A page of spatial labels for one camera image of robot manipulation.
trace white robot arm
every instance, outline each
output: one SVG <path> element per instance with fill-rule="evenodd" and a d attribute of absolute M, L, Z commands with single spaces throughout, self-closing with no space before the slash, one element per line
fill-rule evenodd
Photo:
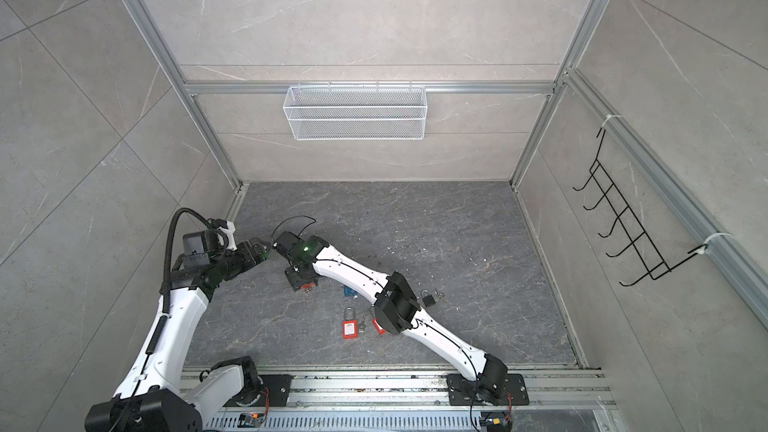
<path fill-rule="evenodd" d="M 170 245 L 185 212 L 201 220 L 207 230 L 184 236 L 184 254 L 171 267 Z M 228 400 L 248 404 L 259 397 L 262 386 L 250 357 L 219 362 L 196 388 L 183 396 L 179 391 L 194 330 L 215 289 L 267 258 L 269 245 L 258 239 L 236 244 L 234 230 L 232 222 L 206 220 L 188 208 L 174 214 L 152 328 L 112 400 L 88 412 L 87 432 L 201 430 Z"/>
<path fill-rule="evenodd" d="M 178 217 L 184 212 L 197 217 L 208 229 L 184 236 L 184 254 L 171 267 L 170 245 Z M 285 274 L 294 290 L 319 276 L 349 286 L 373 305 L 376 321 L 385 330 L 414 338 L 456 366 L 466 379 L 462 386 L 474 400 L 500 403 L 507 375 L 504 363 L 435 321 L 418 304 L 401 274 L 371 270 L 315 235 L 302 240 L 283 232 L 273 247 L 290 264 Z M 230 399 L 253 404 L 263 385 L 247 356 L 219 362 L 184 396 L 180 395 L 179 382 L 197 322 L 214 290 L 222 281 L 262 263 L 269 249 L 258 239 L 235 245 L 232 222 L 206 220 L 191 209 L 179 209 L 168 230 L 161 296 L 151 332 L 112 399 L 88 412 L 86 431 L 149 430 L 147 424 L 162 424 L 167 428 L 159 430 L 174 432 L 196 430 Z"/>
<path fill-rule="evenodd" d="M 477 400 L 498 404 L 504 394 L 507 367 L 493 355 L 467 344 L 432 318 L 418 304 L 402 274 L 371 270 L 312 235 L 302 240 L 291 232 L 280 234 L 273 247 L 290 264 L 285 274 L 294 289 L 317 276 L 332 278 L 373 304 L 376 322 L 392 334 L 403 334 L 434 350 L 472 384 Z"/>

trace wall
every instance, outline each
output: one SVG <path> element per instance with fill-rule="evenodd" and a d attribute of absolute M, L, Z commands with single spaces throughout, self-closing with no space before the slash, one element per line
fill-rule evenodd
<path fill-rule="evenodd" d="M 244 180 L 505 180 L 544 103 L 541 94 L 435 94 L 422 140 L 297 141 L 284 99 L 199 96 Z"/>
<path fill-rule="evenodd" d="M 767 31 L 768 0 L 612 0 L 579 66 L 763 270 Z"/>
<path fill-rule="evenodd" d="M 766 0 L 611 0 L 579 69 L 758 263 L 764 246 Z M 592 182 L 600 120 L 568 92 L 520 196 L 578 341 L 631 430 L 764 430 L 768 332 L 706 258 L 647 278 Z M 600 159 L 671 263 L 696 243 L 616 147 Z M 608 178 L 597 174 L 603 187 Z M 622 200 L 609 195 L 616 204 Z M 630 234 L 639 234 L 629 221 Z M 658 256 L 643 238 L 651 265 Z"/>
<path fill-rule="evenodd" d="M 169 88 L 120 0 L 0 0 L 2 430 L 82 429 L 154 317 L 171 214 L 232 195 Z"/>
<path fill-rule="evenodd" d="M 299 82 L 553 80 L 589 0 L 144 1 L 188 80 Z M 544 98 L 430 96 L 425 139 L 364 142 L 294 140 L 277 96 L 200 101 L 245 180 L 506 179 Z"/>

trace white wire basket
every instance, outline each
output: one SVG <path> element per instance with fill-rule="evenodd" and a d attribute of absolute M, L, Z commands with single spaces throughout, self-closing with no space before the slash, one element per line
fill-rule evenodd
<path fill-rule="evenodd" d="M 296 140 L 423 139 L 427 94 L 410 85 L 292 86 L 283 110 Z"/>

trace black wire rack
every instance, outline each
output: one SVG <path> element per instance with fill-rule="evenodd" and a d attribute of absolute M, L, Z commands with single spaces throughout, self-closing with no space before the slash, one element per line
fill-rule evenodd
<path fill-rule="evenodd" d="M 621 229 L 624 231 L 624 234 L 627 236 L 627 239 L 630 241 L 626 247 L 622 248 L 619 251 L 619 253 L 617 254 L 606 253 L 606 255 L 609 257 L 618 257 L 619 255 L 625 253 L 627 250 L 632 248 L 634 249 L 635 253 L 638 254 L 638 257 L 640 258 L 640 262 L 643 263 L 643 267 L 645 267 L 645 274 L 642 274 L 641 276 L 639 276 L 639 278 L 634 282 L 625 284 L 622 281 L 619 281 L 619 283 L 625 287 L 631 287 L 646 277 L 650 277 L 652 280 L 658 280 L 663 276 L 665 276 L 666 274 L 672 272 L 682 264 L 685 264 L 692 258 L 696 257 L 698 254 L 701 254 L 701 252 L 706 249 L 707 247 L 706 244 L 697 245 L 695 248 L 692 248 L 687 252 L 686 258 L 679 261 L 675 265 L 672 265 L 672 266 L 669 265 L 669 263 L 667 262 L 667 259 L 665 259 L 664 256 L 661 254 L 661 252 L 659 252 L 659 249 L 654 243 L 654 240 L 648 234 L 648 231 L 645 229 L 645 226 L 643 225 L 643 223 L 639 220 L 637 214 L 635 214 L 632 207 L 630 207 L 629 202 L 627 202 L 627 199 L 624 197 L 624 194 L 621 193 L 621 190 L 616 185 L 616 182 L 614 182 L 614 180 L 610 177 L 608 170 L 606 170 L 606 168 L 603 167 L 603 164 L 600 163 L 600 150 L 603 148 L 603 140 L 605 140 L 605 129 L 600 128 L 600 131 L 598 132 L 596 138 L 600 139 L 600 145 L 598 146 L 598 152 L 594 155 L 594 160 L 592 161 L 592 165 L 589 167 L 589 178 L 587 179 L 587 181 L 584 183 L 582 187 L 580 188 L 573 187 L 573 190 L 580 192 L 584 190 L 589 185 L 590 182 L 594 182 L 595 185 L 600 188 L 600 192 L 602 192 L 600 199 L 594 204 L 594 206 L 591 206 L 591 207 L 584 206 L 584 210 L 595 210 L 596 207 L 599 206 L 603 200 L 605 200 L 609 204 L 610 209 L 613 211 L 616 218 L 614 219 L 614 223 L 610 226 L 610 230 L 608 231 L 608 234 L 603 235 L 598 233 L 598 235 L 600 235 L 602 238 L 608 238 L 611 234 L 614 233 L 614 230 L 616 229 L 616 225 L 619 224 L 621 226 Z M 608 185 L 607 188 L 604 187 L 602 184 L 600 184 L 600 181 L 594 176 L 598 170 L 602 171 L 602 173 L 605 174 L 605 176 L 608 178 L 608 181 L 610 184 Z M 619 196 L 621 197 L 621 200 L 624 202 L 623 206 L 616 206 L 616 204 L 614 204 L 614 202 L 610 200 L 608 193 L 610 192 L 611 189 L 615 190 L 619 194 Z M 622 216 L 626 217 L 627 219 L 629 219 L 629 217 L 634 218 L 634 221 L 639 225 L 640 230 L 642 232 L 640 232 L 635 237 L 632 237 L 632 235 L 629 233 L 627 224 L 624 223 L 624 220 L 626 219 L 622 219 Z M 660 258 L 660 262 L 654 265 L 653 267 L 648 266 L 645 259 L 643 258 L 643 254 L 641 254 L 640 251 L 638 250 L 638 240 L 640 240 L 642 237 L 646 237 L 646 239 L 648 240 L 650 245 L 654 248 L 654 250 L 656 251 L 656 254 Z M 661 270 L 662 272 L 654 276 L 653 272 L 657 270 Z"/>

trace black cable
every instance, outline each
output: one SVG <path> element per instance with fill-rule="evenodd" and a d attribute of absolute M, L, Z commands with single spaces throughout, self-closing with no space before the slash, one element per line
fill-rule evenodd
<path fill-rule="evenodd" d="M 139 373 L 140 376 L 144 375 L 144 370 L 147 368 L 147 362 L 149 362 L 149 355 L 144 360 L 144 365 L 141 366 L 141 372 Z M 120 424 L 120 420 L 122 420 L 123 416 L 130 408 L 130 402 L 134 399 L 134 396 L 136 395 L 136 391 L 139 390 L 139 384 L 141 384 L 141 379 L 137 380 L 136 387 L 134 387 L 133 393 L 128 398 L 128 402 L 125 403 L 125 407 L 120 411 L 118 418 L 115 419 L 114 424 L 112 424 L 112 427 L 110 427 L 109 432 L 112 432 L 112 430 L 114 430 L 114 428 L 117 427 L 118 424 Z"/>
<path fill-rule="evenodd" d="M 357 273 L 359 273 L 359 274 L 362 274 L 362 276 L 363 276 L 363 277 L 366 277 L 368 280 L 370 280 L 370 281 L 374 282 L 376 285 L 378 285 L 379 287 L 381 287 L 381 288 L 382 288 L 382 290 L 384 289 L 384 286 L 383 286 L 383 285 L 381 285 L 381 284 L 379 284 L 379 281 L 377 281 L 376 279 L 374 279 L 373 277 L 371 277 L 371 276 L 370 276 L 370 275 L 368 275 L 367 273 L 364 273 L 363 271 L 360 271 L 360 270 L 358 270 L 358 269 L 354 268 L 354 267 L 353 267 L 353 266 L 351 266 L 350 264 L 347 264 L 346 262 L 340 262 L 340 261 L 337 261 L 337 260 L 335 260 L 334 258 L 317 258 L 317 259 L 315 259 L 315 262 L 335 262 L 336 264 L 346 265 L 346 266 L 347 266 L 347 267 L 349 267 L 351 270 L 353 270 L 353 271 L 355 271 L 355 272 L 357 272 Z"/>
<path fill-rule="evenodd" d="M 304 233 L 304 231 L 306 230 L 306 228 L 307 228 L 307 227 L 309 227 L 309 226 L 311 226 L 312 224 L 315 224 L 315 223 L 317 223 L 317 220 L 315 220 L 314 218 L 312 218 L 312 222 L 310 222 L 309 224 L 307 224 L 306 226 L 304 226 L 304 228 L 302 228 L 302 229 L 299 231 L 299 233 L 298 233 L 298 234 L 296 234 L 296 235 L 298 235 L 299 237 L 301 237 L 301 235 Z"/>
<path fill-rule="evenodd" d="M 423 321 L 423 320 L 421 320 L 421 319 L 417 319 L 417 320 L 416 320 L 416 322 L 417 322 L 418 324 L 423 324 L 423 325 L 427 326 L 427 328 L 430 328 L 431 330 L 433 330 L 433 331 L 437 332 L 438 334 L 442 335 L 442 336 L 443 336 L 443 337 L 444 337 L 444 338 L 445 338 L 447 341 L 451 342 L 451 343 L 452 343 L 452 344 L 454 344 L 456 347 L 458 347 L 458 350 L 461 350 L 461 351 L 462 351 L 462 354 L 464 354 L 464 357 L 466 357 L 466 358 L 467 358 L 467 361 L 468 361 L 468 362 L 469 362 L 469 364 L 472 366 L 472 370 L 475 372 L 475 392 L 472 394 L 472 401 L 471 401 L 471 402 L 469 402 L 469 421 L 470 421 L 470 422 L 472 422 L 472 427 L 473 427 L 473 428 L 474 428 L 474 429 L 475 429 L 477 432 L 480 432 L 480 429 L 478 429 L 478 428 L 477 428 L 477 426 L 475 425 L 475 421 L 472 419 L 472 406 L 473 406 L 473 405 L 475 405 L 475 396 L 476 396 L 476 395 L 477 395 L 477 393 L 478 393 L 478 388 L 479 388 L 479 385 L 480 385 L 480 376 L 478 375 L 478 370 L 475 368 L 475 364 L 472 362 L 472 360 L 469 358 L 469 356 L 467 355 L 467 353 L 464 351 L 464 348 L 463 348 L 463 347 L 461 347 L 459 344 L 456 344 L 456 342 L 455 342 L 455 341 L 453 341 L 453 340 L 452 340 L 450 337 L 448 337 L 447 335 L 445 335 L 443 332 L 441 332 L 441 331 L 437 330 L 436 328 L 432 327 L 432 326 L 431 326 L 431 325 L 429 325 L 427 322 L 424 322 L 424 321 Z"/>
<path fill-rule="evenodd" d="M 289 220 L 292 220 L 294 218 L 299 218 L 299 217 L 308 218 L 309 220 L 312 221 L 309 224 L 307 224 L 304 228 L 307 228 L 307 227 L 311 226 L 312 224 L 314 224 L 315 222 L 317 222 L 317 219 L 315 219 L 314 217 L 310 217 L 310 216 L 290 216 L 287 219 L 283 220 L 281 223 L 277 224 L 277 227 L 275 227 L 275 229 L 272 231 L 272 235 L 271 235 L 272 242 L 275 241 L 275 232 L 277 232 L 277 229 L 280 228 L 280 226 L 282 226 L 284 223 L 288 222 Z"/>
<path fill-rule="evenodd" d="M 152 332 L 152 338 L 149 340 L 149 345 L 147 346 L 147 350 L 145 351 L 147 355 L 154 354 L 154 350 L 158 346 L 158 342 L 160 341 L 160 335 L 163 333 L 163 328 L 165 327 L 165 323 L 168 321 L 168 314 L 170 313 L 170 261 L 173 258 L 174 236 L 176 235 L 176 225 L 178 224 L 179 217 L 181 217 L 181 214 L 184 214 L 184 213 L 187 213 L 195 217 L 197 220 L 205 224 L 207 228 L 216 228 L 215 224 L 213 224 L 210 221 L 207 221 L 205 217 L 201 216 L 198 212 L 187 207 L 179 208 L 174 213 L 173 217 L 170 218 L 170 225 L 168 225 L 168 236 L 165 239 L 165 257 L 163 260 L 163 282 L 160 285 L 160 294 L 163 296 L 162 313 L 164 315 L 160 316 L 160 318 L 158 319 L 158 324 L 155 326 L 154 331 Z"/>

